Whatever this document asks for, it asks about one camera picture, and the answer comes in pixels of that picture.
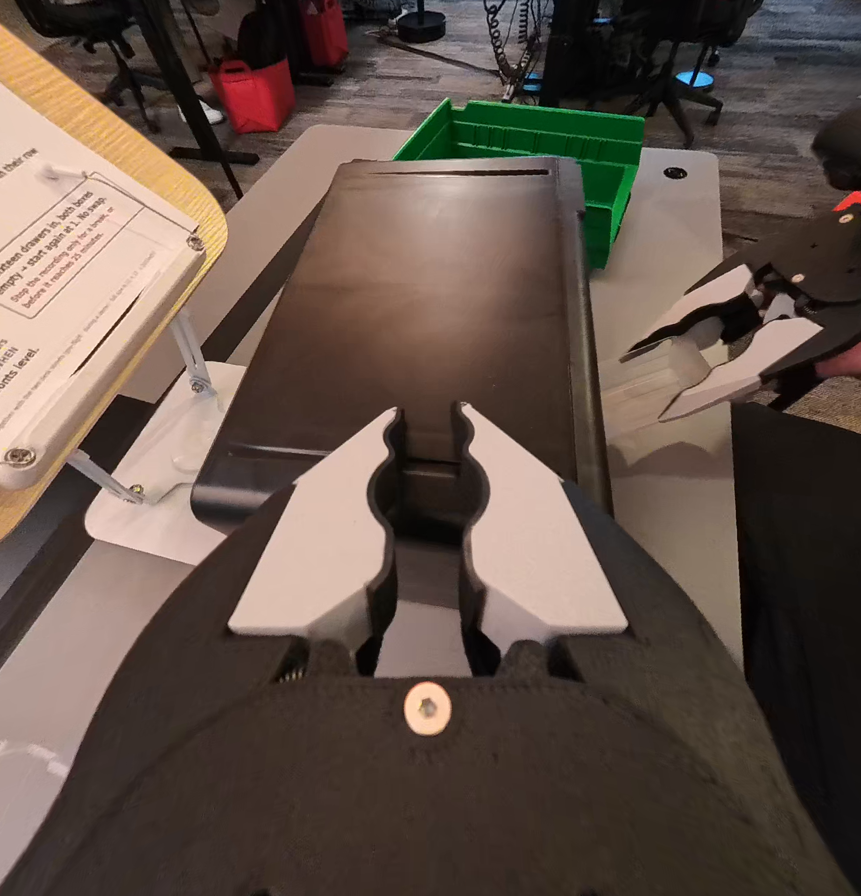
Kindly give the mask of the black office chair blue base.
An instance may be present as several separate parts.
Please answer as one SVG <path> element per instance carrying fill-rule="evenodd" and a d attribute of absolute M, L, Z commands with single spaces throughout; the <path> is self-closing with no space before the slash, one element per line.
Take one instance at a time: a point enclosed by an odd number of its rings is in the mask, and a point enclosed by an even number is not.
<path fill-rule="evenodd" d="M 707 108 L 709 126 L 718 124 L 724 106 L 714 96 L 712 86 L 698 84 L 706 56 L 719 37 L 717 6 L 717 2 L 707 1 L 648 1 L 627 2 L 622 9 L 641 38 L 642 57 L 640 73 L 628 88 L 630 101 L 622 113 L 635 116 L 643 109 L 645 118 L 651 118 L 664 108 L 679 129 L 685 150 L 692 148 L 695 135 L 683 103 Z M 698 47 L 699 55 L 693 70 L 682 78 L 677 64 L 685 45 Z"/>

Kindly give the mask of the black round floor base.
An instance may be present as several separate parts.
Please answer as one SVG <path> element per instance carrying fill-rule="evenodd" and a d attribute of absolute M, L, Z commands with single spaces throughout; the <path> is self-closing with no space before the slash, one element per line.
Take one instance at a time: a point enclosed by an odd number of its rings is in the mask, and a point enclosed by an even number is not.
<path fill-rule="evenodd" d="M 408 10 L 395 20 L 396 37 L 406 44 L 426 44 L 446 36 L 447 17 L 426 6 L 425 1 L 409 2 Z"/>

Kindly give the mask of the black drawer cabinet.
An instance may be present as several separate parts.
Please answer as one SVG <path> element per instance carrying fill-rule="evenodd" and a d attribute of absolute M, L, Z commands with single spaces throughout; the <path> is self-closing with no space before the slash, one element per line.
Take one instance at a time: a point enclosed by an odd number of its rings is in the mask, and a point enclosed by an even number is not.
<path fill-rule="evenodd" d="M 229 534 L 374 420 L 401 409 L 403 533 L 455 537 L 466 401 L 614 511 L 569 158 L 355 161 L 337 169 L 191 492 Z"/>

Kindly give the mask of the white drawer instruction sheet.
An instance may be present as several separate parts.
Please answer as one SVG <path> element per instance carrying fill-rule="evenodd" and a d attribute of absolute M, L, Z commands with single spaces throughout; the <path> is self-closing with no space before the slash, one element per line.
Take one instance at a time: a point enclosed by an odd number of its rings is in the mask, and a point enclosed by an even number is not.
<path fill-rule="evenodd" d="M 0 452 L 196 228 L 0 84 Z"/>

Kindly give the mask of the person's black clothing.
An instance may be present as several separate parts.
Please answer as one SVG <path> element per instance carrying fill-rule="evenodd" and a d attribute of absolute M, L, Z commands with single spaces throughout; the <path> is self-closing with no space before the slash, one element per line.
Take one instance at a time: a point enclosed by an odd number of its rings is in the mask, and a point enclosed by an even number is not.
<path fill-rule="evenodd" d="M 861 434 L 732 408 L 745 677 L 861 894 Z"/>

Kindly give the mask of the red bag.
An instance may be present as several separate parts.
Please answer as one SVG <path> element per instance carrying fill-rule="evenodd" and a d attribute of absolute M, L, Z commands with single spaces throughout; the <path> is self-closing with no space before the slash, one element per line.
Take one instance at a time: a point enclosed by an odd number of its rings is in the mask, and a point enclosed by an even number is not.
<path fill-rule="evenodd" d="M 311 61 L 337 68 L 349 53 L 346 24 L 338 1 L 301 1 L 300 12 Z"/>
<path fill-rule="evenodd" d="M 295 107 L 287 59 L 257 69 L 226 60 L 211 66 L 208 75 L 238 135 L 278 132 Z"/>

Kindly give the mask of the clear plastic drawer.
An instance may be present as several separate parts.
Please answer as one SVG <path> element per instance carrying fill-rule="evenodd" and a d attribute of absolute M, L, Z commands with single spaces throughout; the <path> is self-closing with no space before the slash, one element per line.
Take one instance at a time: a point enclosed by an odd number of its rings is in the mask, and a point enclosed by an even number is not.
<path fill-rule="evenodd" d="M 722 343 L 700 350 L 680 339 L 663 342 L 629 361 L 616 357 L 600 361 L 606 442 L 615 443 L 657 424 L 678 392 L 698 383 L 728 356 Z"/>

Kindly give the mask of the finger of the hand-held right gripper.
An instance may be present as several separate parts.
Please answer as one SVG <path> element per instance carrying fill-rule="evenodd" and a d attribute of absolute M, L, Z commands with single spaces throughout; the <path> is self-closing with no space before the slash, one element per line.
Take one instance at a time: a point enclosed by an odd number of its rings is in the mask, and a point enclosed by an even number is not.
<path fill-rule="evenodd" d="M 761 296 L 755 287 L 754 273 L 746 264 L 709 280 L 680 297 L 651 325 L 639 341 L 620 357 L 630 361 L 649 352 L 662 342 L 690 335 L 700 323 L 716 320 L 715 335 L 704 346 L 725 341 L 726 336 L 752 330 L 761 321 Z"/>
<path fill-rule="evenodd" d="M 821 331 L 817 323 L 805 318 L 780 318 L 765 323 L 753 334 L 746 350 L 735 359 L 713 367 L 700 383 L 679 392 L 658 420 L 683 419 L 756 392 L 768 369 Z"/>

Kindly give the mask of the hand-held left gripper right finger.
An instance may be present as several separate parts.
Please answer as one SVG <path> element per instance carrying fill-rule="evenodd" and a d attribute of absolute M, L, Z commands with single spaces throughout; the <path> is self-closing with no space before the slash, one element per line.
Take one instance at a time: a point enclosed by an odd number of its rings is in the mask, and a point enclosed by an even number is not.
<path fill-rule="evenodd" d="M 452 407 L 460 451 L 459 613 L 470 662 L 516 643 L 613 635 L 628 619 L 564 480 L 466 401 Z"/>

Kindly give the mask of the white clamp bar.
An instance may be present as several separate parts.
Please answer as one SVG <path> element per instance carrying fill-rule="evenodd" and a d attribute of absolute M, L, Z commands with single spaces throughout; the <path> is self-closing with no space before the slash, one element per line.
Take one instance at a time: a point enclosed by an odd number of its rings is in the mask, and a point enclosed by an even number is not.
<path fill-rule="evenodd" d="M 33 399 L 32 414 L 0 452 L 1 488 L 20 491 L 43 482 L 66 459 L 71 444 L 79 442 L 100 418 L 99 402 L 111 399 L 167 327 L 182 356 L 195 369 L 202 366 L 202 354 L 188 335 L 187 321 L 177 318 L 206 257 L 200 235 L 188 234 L 186 248 L 163 272 L 141 282 L 131 307 L 88 352 L 84 363 L 59 387 Z"/>

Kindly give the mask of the black desk leg frame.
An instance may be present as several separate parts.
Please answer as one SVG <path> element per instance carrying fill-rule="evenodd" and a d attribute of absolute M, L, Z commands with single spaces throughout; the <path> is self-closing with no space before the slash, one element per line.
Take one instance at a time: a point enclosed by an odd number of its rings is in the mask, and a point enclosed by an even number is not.
<path fill-rule="evenodd" d="M 197 143 L 196 148 L 172 147 L 169 150 L 169 156 L 176 161 L 196 161 L 219 165 L 235 196 L 237 199 L 241 199 L 244 193 L 233 172 L 232 165 L 255 166 L 259 162 L 259 156 L 252 152 L 227 152 L 223 149 L 208 122 L 201 107 L 200 97 L 196 94 L 184 63 L 171 40 L 164 16 L 160 11 L 162 8 L 160 2 L 129 1 L 127 5 L 161 71 L 162 79 L 168 87 L 169 93 L 180 107 L 187 127 Z"/>

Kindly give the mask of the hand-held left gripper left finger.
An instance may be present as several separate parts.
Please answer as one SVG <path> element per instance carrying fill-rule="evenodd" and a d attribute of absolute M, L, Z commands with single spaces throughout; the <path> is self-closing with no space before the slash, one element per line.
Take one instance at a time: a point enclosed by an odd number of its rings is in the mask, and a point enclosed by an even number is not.
<path fill-rule="evenodd" d="M 229 630 L 343 645 L 376 674 L 397 606 L 404 414 L 384 410 L 293 484 Z"/>

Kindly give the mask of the white bracket base plate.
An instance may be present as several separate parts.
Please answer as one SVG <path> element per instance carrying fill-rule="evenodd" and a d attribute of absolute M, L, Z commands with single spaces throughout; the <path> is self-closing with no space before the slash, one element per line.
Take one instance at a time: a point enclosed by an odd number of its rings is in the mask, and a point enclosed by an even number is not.
<path fill-rule="evenodd" d="M 68 464 L 100 491 L 85 514 L 93 539 L 195 566 L 223 535 L 191 509 L 193 485 L 230 409 L 245 367 L 205 360 L 190 317 L 170 330 L 185 363 L 113 474 L 82 450 Z"/>

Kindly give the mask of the green plastic bin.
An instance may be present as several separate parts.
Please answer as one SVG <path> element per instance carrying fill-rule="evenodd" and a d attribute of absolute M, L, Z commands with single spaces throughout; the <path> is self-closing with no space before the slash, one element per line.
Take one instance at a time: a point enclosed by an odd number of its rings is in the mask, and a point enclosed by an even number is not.
<path fill-rule="evenodd" d="M 582 171 L 586 255 L 603 270 L 628 207 L 641 161 L 639 117 L 480 100 L 445 99 L 405 141 L 395 161 L 561 157 Z"/>

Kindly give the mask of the person's right hand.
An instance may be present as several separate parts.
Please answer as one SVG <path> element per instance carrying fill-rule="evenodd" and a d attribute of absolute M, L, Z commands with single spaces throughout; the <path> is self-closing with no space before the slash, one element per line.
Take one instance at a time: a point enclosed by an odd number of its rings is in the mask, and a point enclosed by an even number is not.
<path fill-rule="evenodd" d="M 861 380 L 861 343 L 840 355 L 819 362 L 816 372 L 822 379 L 853 377 Z"/>

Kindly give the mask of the yellow wooden board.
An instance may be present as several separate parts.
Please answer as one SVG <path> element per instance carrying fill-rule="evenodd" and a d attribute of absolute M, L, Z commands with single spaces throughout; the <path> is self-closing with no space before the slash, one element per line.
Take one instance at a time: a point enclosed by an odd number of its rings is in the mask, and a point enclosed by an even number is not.
<path fill-rule="evenodd" d="M 226 219 L 210 191 L 195 176 L 2 25 L 0 84 L 89 151 L 111 163 L 123 175 L 129 176 L 136 185 L 149 189 L 168 206 L 194 219 L 197 223 L 196 232 L 205 243 L 207 257 L 200 277 L 194 281 L 187 294 L 183 310 L 227 244 Z M 168 331 L 167 327 L 159 333 L 138 366 L 129 371 L 127 378 L 120 382 L 111 399 L 99 402 L 96 409 L 100 411 L 100 418 L 112 399 L 136 376 L 137 369 L 145 363 L 154 345 Z M 66 459 L 52 468 L 43 482 L 20 491 L 7 491 L 0 487 L 0 542 L 33 509 L 46 487 L 68 462 L 70 454 L 81 446 L 81 442 L 100 418 L 93 422 L 79 442 L 71 444 Z"/>

